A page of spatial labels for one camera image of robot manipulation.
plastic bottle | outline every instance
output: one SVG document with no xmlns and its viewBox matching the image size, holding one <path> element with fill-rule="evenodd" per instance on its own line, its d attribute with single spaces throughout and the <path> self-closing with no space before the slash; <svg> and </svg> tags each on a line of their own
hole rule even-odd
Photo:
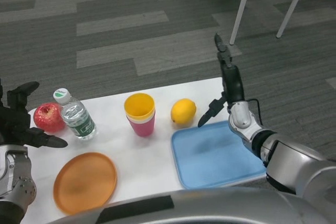
<svg viewBox="0 0 336 224">
<path fill-rule="evenodd" d="M 90 140 L 96 134 L 96 125 L 85 106 L 72 97 L 67 89 L 54 92 L 54 99 L 61 108 L 61 117 L 65 124 L 81 140 Z"/>
</svg>

white table leg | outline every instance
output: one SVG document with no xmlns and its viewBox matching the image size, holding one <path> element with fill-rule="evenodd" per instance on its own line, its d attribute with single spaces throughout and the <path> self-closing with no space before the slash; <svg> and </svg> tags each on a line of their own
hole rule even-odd
<svg viewBox="0 0 336 224">
<path fill-rule="evenodd" d="M 287 11 L 287 13 L 286 13 L 286 15 L 285 15 L 285 18 L 284 18 L 284 20 L 282 21 L 282 24 L 281 24 L 281 26 L 280 26 L 280 28 L 279 28 L 279 30 L 278 30 L 277 38 L 280 38 L 281 35 L 282 35 L 282 33 L 284 32 L 284 29 L 285 29 L 285 27 L 287 26 L 287 23 L 288 23 L 288 21 L 289 21 L 289 19 L 290 19 L 290 16 L 292 15 L 292 13 L 293 13 L 293 11 L 294 11 L 294 9 L 295 9 L 295 7 L 296 7 L 296 4 L 297 4 L 298 2 L 299 2 L 299 0 L 293 0 L 292 3 L 290 4 L 290 6 L 289 6 L 289 8 L 288 8 L 288 11 Z"/>
<path fill-rule="evenodd" d="M 240 20 L 241 20 L 241 17 L 243 15 L 243 12 L 244 12 L 246 1 L 247 0 L 241 0 L 240 1 L 235 25 L 233 26 L 233 31 L 232 31 L 232 34 L 231 34 L 230 45 L 233 45 L 235 43 L 235 39 L 236 39 L 236 36 L 237 36 Z"/>
</svg>

plastic cup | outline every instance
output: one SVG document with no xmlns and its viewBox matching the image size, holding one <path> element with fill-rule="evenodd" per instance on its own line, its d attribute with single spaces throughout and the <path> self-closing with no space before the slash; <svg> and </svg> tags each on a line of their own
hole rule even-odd
<svg viewBox="0 0 336 224">
<path fill-rule="evenodd" d="M 153 133 L 155 104 L 150 95 L 133 94 L 126 99 L 124 108 L 126 117 L 138 136 L 149 136 Z"/>
</svg>

bottle cap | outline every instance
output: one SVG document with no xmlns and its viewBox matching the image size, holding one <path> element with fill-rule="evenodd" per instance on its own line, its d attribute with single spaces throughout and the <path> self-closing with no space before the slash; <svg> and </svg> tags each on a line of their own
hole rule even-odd
<svg viewBox="0 0 336 224">
<path fill-rule="evenodd" d="M 65 88 L 58 89 L 54 92 L 54 99 L 58 103 L 67 103 L 71 98 L 69 91 Z"/>
</svg>

red apple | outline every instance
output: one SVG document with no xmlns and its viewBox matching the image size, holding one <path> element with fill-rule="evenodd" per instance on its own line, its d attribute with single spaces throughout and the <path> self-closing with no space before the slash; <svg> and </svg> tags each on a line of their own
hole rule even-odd
<svg viewBox="0 0 336 224">
<path fill-rule="evenodd" d="M 55 102 L 40 105 L 35 110 L 33 119 L 36 126 L 46 132 L 55 133 L 65 127 L 60 115 L 60 106 Z"/>
</svg>

